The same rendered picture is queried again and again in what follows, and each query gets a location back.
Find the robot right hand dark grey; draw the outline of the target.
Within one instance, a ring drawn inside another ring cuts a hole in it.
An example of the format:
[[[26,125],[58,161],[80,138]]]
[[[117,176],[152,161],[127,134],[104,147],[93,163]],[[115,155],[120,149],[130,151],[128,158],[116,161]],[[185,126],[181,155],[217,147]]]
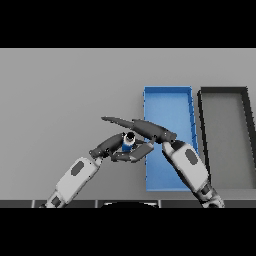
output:
[[[174,143],[177,137],[176,133],[150,121],[141,119],[132,119],[131,121],[127,121],[121,118],[107,116],[102,117],[102,120],[128,128],[149,140],[155,139],[155,142],[158,144],[163,142]]]

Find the robot left hand dark grey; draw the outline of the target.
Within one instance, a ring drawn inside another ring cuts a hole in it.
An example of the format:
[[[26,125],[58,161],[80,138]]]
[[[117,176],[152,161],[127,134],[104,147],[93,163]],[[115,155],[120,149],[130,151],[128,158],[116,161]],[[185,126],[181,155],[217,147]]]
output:
[[[122,151],[123,137],[126,133],[119,133],[100,143],[89,154],[93,159],[110,157],[113,162],[125,161],[136,163],[149,154],[154,149],[155,139],[148,143],[135,137],[135,144],[130,152]]]

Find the dark grey bin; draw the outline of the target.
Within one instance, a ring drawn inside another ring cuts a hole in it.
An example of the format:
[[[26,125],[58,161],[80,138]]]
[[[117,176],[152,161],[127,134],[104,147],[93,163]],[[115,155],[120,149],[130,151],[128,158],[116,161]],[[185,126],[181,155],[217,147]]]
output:
[[[205,164],[217,189],[256,189],[256,130],[248,88],[198,93]]]

